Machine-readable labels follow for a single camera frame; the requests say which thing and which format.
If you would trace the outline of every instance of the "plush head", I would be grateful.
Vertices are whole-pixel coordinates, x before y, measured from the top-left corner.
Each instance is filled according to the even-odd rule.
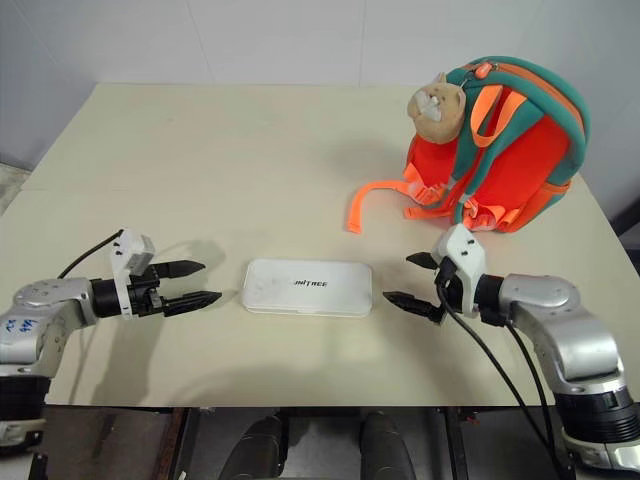
[[[441,73],[411,97],[407,113],[418,135],[429,142],[443,144],[460,133],[465,103],[462,88],[447,83],[447,76]]]

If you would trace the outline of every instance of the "backpack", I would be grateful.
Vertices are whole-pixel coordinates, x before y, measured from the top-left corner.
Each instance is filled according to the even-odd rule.
[[[567,82],[513,57],[479,58],[451,71],[446,82],[466,96],[459,134],[446,143],[416,134],[404,181],[362,187],[349,231],[360,233],[362,201],[378,188],[420,205],[406,208],[407,218],[450,217],[471,230],[501,232],[522,228],[569,189],[584,161],[590,119]]]

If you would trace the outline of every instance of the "table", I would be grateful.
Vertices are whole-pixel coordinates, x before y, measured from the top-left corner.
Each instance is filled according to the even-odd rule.
[[[381,295],[435,300],[432,274],[406,255],[429,250],[448,222],[410,221],[410,202],[371,193],[363,233],[344,229],[355,190],[399,178],[413,126],[409,87],[99,85],[0,220],[0,307],[22,285],[57,275],[122,226],[149,235],[156,261],[207,270],[161,293],[221,290],[204,310],[164,319],[103,319],[74,333],[47,401],[77,405],[513,405],[471,339],[400,311]],[[640,396],[635,300],[640,280],[580,177],[539,220],[480,233],[490,272],[550,274],[578,285],[615,335]],[[238,291],[255,257],[366,262],[365,318],[257,315]],[[74,272],[110,276],[108,253]],[[472,325],[537,404],[507,332]]]

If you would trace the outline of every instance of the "black cable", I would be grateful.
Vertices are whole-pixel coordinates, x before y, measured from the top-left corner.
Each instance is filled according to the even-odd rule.
[[[549,448],[555,453],[556,451],[556,442],[553,437],[553,426],[551,425],[551,415],[549,414],[549,404],[547,403],[547,396],[544,394],[544,389],[542,388],[542,382],[540,381],[540,377],[538,376],[538,371],[536,370],[536,366],[533,364],[533,360],[531,359],[531,355],[529,355],[529,351],[527,347],[524,346],[522,338],[516,332],[516,329],[513,328],[513,325],[510,323],[506,324],[507,330],[513,337],[513,339],[520,347],[520,351],[522,352],[522,356],[524,357],[527,365],[529,366],[529,371],[531,372],[531,376],[533,377],[533,382],[536,384],[536,390],[538,390],[538,396],[540,397],[540,405],[542,406],[542,416],[544,417],[544,426],[547,430],[547,442],[549,444]]]
[[[445,308],[445,310],[451,316],[451,318],[453,318],[456,321],[456,323],[460,325],[471,336],[471,338],[473,338],[473,340],[478,344],[478,346],[487,355],[487,357],[489,357],[489,360],[491,360],[491,363],[496,368],[496,370],[498,370],[498,373],[500,374],[504,382],[509,387],[509,390],[511,390],[511,393],[513,394],[513,396],[516,398],[516,401],[518,402],[518,405],[520,406],[522,413],[524,413],[524,416],[527,418],[527,421],[531,425],[531,428],[533,428],[533,431],[536,433],[538,440],[540,440],[540,443],[542,443],[542,445],[544,445],[545,450],[547,450],[547,453],[551,457],[551,461],[553,463],[553,466],[558,476],[560,478],[565,478],[565,472],[562,469],[562,466],[560,465],[560,462],[556,457],[555,451],[550,449],[549,444],[547,443],[547,441],[544,438],[544,435],[542,434],[542,431],[540,430],[535,420],[533,419],[533,416],[531,415],[529,408],[524,403],[524,400],[522,399],[520,392],[518,392],[518,389],[513,384],[513,382],[511,381],[511,378],[509,378],[509,375],[507,374],[507,372],[505,372],[504,368],[502,368],[502,365],[500,364],[498,359],[495,357],[495,355],[493,354],[489,346],[482,340],[482,338],[480,338],[480,336],[475,332],[475,330],[473,330],[469,325],[467,325],[467,323],[462,319],[462,317],[460,317],[460,315],[458,315],[456,311],[453,309],[453,307],[449,304],[449,302],[447,301],[444,288],[445,287],[442,284],[442,282],[436,284],[438,298],[440,299],[442,306]]]
[[[85,258],[87,258],[89,255],[92,255],[93,253],[97,252],[98,250],[100,250],[102,247],[104,247],[105,245],[107,245],[108,243],[113,242],[116,238],[118,238],[120,236],[120,234],[122,233],[122,229],[118,230],[116,233],[114,233],[113,235],[111,235],[109,238],[103,240],[102,242],[100,242],[98,245],[96,245],[95,247],[91,248],[90,250],[87,250],[86,252],[84,252],[82,255],[80,255],[78,258],[76,258],[73,262],[71,262],[71,264],[65,268],[62,273],[60,275],[58,275],[58,278],[64,278],[67,276],[67,274],[73,270],[80,262],[82,262]]]

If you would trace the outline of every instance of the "white wall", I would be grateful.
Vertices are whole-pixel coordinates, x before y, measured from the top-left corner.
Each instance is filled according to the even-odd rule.
[[[94,82],[423,84],[477,56],[563,75],[591,106],[583,174],[640,195],[637,0],[0,0],[0,152],[32,168]]]

